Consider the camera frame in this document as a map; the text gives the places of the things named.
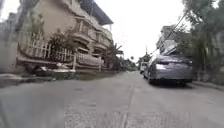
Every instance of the roof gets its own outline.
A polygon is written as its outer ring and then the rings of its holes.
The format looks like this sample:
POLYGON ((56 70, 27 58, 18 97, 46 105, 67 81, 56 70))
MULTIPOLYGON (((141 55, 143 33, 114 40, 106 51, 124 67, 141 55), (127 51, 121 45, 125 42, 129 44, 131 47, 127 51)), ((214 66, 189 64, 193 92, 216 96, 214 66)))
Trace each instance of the roof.
POLYGON ((113 24, 113 21, 107 14, 94 2, 94 0, 82 0, 81 8, 88 14, 94 16, 100 25, 113 24))

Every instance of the curb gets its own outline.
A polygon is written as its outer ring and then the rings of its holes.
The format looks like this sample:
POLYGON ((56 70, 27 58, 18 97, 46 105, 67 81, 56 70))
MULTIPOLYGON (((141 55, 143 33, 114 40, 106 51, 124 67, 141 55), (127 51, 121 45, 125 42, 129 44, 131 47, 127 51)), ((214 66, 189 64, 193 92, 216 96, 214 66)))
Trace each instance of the curb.
POLYGON ((192 82, 192 84, 206 87, 206 88, 212 88, 212 89, 224 91, 224 86, 213 84, 213 83, 194 81, 194 82, 192 82))

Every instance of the road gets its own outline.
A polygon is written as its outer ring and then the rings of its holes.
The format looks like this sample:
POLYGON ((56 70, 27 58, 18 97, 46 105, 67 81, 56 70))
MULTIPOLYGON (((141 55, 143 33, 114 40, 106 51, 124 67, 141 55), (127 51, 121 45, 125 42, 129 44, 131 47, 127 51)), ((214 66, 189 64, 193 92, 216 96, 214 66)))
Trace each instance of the road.
POLYGON ((138 72, 24 84, 0 90, 0 127, 223 128, 223 99, 194 85, 152 86, 138 72))

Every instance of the wall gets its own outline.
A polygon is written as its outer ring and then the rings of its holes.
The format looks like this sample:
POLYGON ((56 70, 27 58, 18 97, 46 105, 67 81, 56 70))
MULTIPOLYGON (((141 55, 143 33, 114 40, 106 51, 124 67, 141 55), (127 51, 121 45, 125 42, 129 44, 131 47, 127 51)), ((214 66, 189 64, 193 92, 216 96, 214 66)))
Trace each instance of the wall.
POLYGON ((17 43, 10 34, 8 41, 0 39, 0 72, 16 72, 17 43))
POLYGON ((85 12, 83 9, 81 9, 79 3, 76 0, 73 0, 72 3, 70 2, 70 0, 62 0, 71 11, 73 11, 74 13, 76 13, 77 15, 80 16, 84 16, 88 21, 90 21, 92 23, 92 25, 102 31, 103 33, 105 33, 107 35, 107 37, 112 40, 112 34, 110 31, 108 31, 107 29, 103 28, 101 25, 99 25, 98 21, 96 20, 95 17, 90 16, 87 12, 85 12))
POLYGON ((53 0, 40 0, 34 8, 35 13, 42 14, 46 37, 50 37, 57 29, 62 32, 76 25, 75 17, 60 8, 53 0))
POLYGON ((224 32, 220 32, 216 35, 216 40, 214 42, 214 47, 217 48, 220 54, 224 55, 224 32))

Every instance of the parked car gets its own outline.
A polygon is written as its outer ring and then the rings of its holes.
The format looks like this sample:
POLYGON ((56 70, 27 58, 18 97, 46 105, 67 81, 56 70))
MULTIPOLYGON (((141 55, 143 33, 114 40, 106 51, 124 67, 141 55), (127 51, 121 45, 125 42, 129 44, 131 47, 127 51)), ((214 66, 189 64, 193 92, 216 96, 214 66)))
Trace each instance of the parked car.
POLYGON ((141 62, 140 63, 140 74, 143 74, 145 71, 145 68, 147 67, 148 62, 141 62))
POLYGON ((149 83, 161 80, 192 82, 192 61, 180 55, 157 55, 149 61, 143 74, 149 83))

